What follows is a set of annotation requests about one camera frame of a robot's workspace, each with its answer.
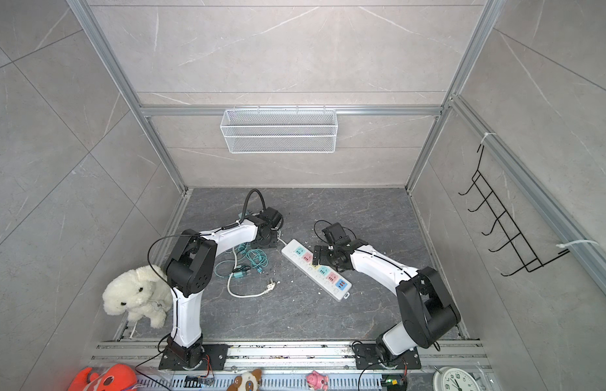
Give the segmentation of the white multicolour power strip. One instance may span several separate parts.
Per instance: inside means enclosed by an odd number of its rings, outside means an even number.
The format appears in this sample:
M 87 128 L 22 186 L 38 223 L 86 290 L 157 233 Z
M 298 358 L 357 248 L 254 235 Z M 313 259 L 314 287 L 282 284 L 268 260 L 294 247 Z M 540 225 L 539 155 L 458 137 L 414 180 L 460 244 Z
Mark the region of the white multicolour power strip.
M 295 239 L 291 240 L 289 243 L 279 239 L 279 242 L 284 245 L 284 248 L 281 250 L 281 254 L 336 301 L 341 301 L 350 295 L 352 283 L 350 283 L 346 278 L 342 277 L 335 270 L 332 270 L 331 267 L 314 267 L 312 265 L 313 254 L 311 251 L 309 251 L 309 249 L 305 248 Z M 222 251 L 231 252 L 234 256 L 234 266 L 232 270 L 238 267 L 239 253 L 242 253 L 244 257 L 249 260 L 249 264 L 246 265 L 251 266 L 252 269 L 259 270 L 264 269 L 267 266 L 267 255 L 261 249 L 253 249 L 251 244 L 241 242 L 234 242 L 234 244 L 230 244 L 225 242 L 225 246 L 222 248 Z M 270 282 L 262 293 L 239 295 L 233 293 L 231 290 L 231 280 L 233 279 L 231 272 L 227 277 L 227 291 L 232 297 L 238 299 L 262 297 L 272 292 L 277 285 L 275 282 Z

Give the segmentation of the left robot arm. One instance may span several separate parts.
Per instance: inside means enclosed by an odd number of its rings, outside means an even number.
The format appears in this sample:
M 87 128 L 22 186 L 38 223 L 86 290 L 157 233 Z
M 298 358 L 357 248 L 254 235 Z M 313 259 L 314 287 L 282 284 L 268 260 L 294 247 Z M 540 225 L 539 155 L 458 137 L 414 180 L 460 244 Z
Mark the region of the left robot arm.
M 174 245 L 162 272 L 157 274 L 171 289 L 173 329 L 164 354 L 185 368 L 199 366 L 204 356 L 200 327 L 203 291 L 213 277 L 217 256 L 241 244 L 251 249 L 273 249 L 278 244 L 283 215 L 267 206 L 262 193 L 246 195 L 239 219 L 208 231 L 188 229 L 174 236 Z

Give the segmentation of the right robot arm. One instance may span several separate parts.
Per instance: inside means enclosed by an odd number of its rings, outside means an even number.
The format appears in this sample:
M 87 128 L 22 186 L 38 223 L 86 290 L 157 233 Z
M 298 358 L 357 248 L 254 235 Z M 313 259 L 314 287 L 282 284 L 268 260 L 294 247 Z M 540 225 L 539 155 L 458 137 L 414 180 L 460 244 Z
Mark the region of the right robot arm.
M 397 298 L 401 321 L 376 338 L 381 363 L 388 365 L 416 347 L 436 347 L 438 340 L 461 321 L 437 270 L 416 269 L 395 261 L 340 223 L 329 223 L 322 233 L 323 244 L 314 247 L 314 265 L 367 275 Z

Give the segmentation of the pink plush toy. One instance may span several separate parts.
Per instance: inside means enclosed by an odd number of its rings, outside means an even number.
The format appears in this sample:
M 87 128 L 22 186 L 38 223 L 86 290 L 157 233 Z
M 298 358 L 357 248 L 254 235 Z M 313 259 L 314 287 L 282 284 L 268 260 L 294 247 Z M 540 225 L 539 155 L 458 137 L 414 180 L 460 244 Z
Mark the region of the pink plush toy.
M 313 391 L 328 391 L 329 378 L 317 371 L 312 371 L 306 376 L 306 383 Z

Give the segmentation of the white plush dog toy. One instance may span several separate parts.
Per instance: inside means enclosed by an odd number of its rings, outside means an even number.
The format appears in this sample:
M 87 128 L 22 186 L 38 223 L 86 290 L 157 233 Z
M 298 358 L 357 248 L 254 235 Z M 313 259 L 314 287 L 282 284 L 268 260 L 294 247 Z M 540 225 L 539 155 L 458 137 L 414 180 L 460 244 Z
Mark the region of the white plush dog toy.
M 146 317 L 151 328 L 162 328 L 173 306 L 173 294 L 164 276 L 158 266 L 139 267 L 117 276 L 102 294 L 105 313 L 127 313 L 130 322 Z

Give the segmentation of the brown white plush puppy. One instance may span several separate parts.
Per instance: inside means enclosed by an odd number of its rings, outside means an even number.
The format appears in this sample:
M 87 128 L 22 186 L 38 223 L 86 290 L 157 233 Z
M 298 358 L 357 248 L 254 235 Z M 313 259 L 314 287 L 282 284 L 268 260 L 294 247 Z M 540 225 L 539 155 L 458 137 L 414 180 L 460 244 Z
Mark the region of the brown white plush puppy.
M 262 369 L 245 371 L 236 376 L 227 391 L 259 391 L 262 384 Z

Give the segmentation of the white analog clock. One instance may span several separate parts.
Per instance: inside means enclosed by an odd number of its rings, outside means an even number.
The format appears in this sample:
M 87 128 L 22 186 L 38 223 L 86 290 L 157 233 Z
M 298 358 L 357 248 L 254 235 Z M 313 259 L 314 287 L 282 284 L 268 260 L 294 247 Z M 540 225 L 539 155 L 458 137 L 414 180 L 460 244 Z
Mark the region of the white analog clock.
M 477 380 L 461 368 L 444 367 L 433 374 L 434 391 L 481 391 Z

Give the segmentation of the red plush toy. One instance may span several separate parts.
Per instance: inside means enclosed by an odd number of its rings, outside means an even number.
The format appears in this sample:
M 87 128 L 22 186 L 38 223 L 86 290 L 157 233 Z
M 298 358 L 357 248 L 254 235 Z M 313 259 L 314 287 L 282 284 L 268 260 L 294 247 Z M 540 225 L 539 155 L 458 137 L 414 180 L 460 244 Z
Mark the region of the red plush toy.
M 128 391 L 135 390 L 137 376 L 132 368 L 125 364 L 115 364 L 101 374 L 93 368 L 81 370 L 73 379 L 68 391 Z

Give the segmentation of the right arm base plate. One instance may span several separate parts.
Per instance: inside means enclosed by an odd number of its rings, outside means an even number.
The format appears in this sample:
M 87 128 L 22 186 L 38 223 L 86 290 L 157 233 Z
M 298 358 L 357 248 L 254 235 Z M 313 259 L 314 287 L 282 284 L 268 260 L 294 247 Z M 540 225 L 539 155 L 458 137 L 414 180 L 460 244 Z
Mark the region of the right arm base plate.
M 358 370 L 394 370 L 408 371 L 422 368 L 417 348 L 406 350 L 401 355 L 394 355 L 378 343 L 363 343 L 356 340 L 350 345 Z

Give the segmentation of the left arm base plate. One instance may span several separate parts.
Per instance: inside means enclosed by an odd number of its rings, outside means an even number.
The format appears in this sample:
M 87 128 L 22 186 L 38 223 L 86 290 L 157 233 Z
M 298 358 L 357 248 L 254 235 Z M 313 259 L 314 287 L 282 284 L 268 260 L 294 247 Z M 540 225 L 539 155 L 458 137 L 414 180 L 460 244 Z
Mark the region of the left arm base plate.
M 225 368 L 229 345 L 213 344 L 183 348 L 176 344 L 166 347 L 159 363 L 159 370 L 171 371 L 214 371 Z

